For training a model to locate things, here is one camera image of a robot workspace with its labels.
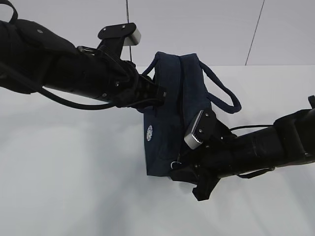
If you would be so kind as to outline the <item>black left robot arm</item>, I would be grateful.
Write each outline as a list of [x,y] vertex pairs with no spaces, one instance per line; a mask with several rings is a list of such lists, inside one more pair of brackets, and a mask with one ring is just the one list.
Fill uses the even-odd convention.
[[72,104],[82,110],[111,107],[143,109],[164,103],[166,89],[135,64],[121,59],[124,46],[137,45],[136,24],[106,26],[96,48],[74,46],[46,27],[28,20],[0,24],[0,85],[22,94],[47,95],[55,89],[102,102]]

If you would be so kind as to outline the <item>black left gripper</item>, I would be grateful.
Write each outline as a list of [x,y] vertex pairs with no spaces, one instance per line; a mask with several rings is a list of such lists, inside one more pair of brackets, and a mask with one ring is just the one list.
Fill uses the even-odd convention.
[[147,107],[162,106],[166,98],[166,88],[161,86],[157,79],[148,76],[156,66],[154,59],[148,68],[139,73],[136,65],[128,60],[119,62],[118,66],[123,73],[122,78],[114,78],[115,92],[110,95],[109,103],[117,108],[145,109]]

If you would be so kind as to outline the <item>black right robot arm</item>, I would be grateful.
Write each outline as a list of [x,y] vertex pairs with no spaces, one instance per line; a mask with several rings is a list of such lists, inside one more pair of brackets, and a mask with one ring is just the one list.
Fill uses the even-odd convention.
[[210,137],[191,150],[171,172],[173,181],[195,184],[198,201],[207,200],[224,177],[253,178],[279,167],[315,161],[315,111],[303,109],[273,125],[242,136],[219,120]]

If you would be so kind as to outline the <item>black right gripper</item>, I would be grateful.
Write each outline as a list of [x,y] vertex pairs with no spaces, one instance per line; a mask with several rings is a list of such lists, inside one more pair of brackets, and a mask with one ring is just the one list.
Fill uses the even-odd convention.
[[236,148],[232,146],[237,136],[221,122],[217,122],[214,133],[196,149],[184,156],[184,166],[171,170],[171,179],[197,185],[192,193],[198,201],[205,201],[221,177],[239,175]]

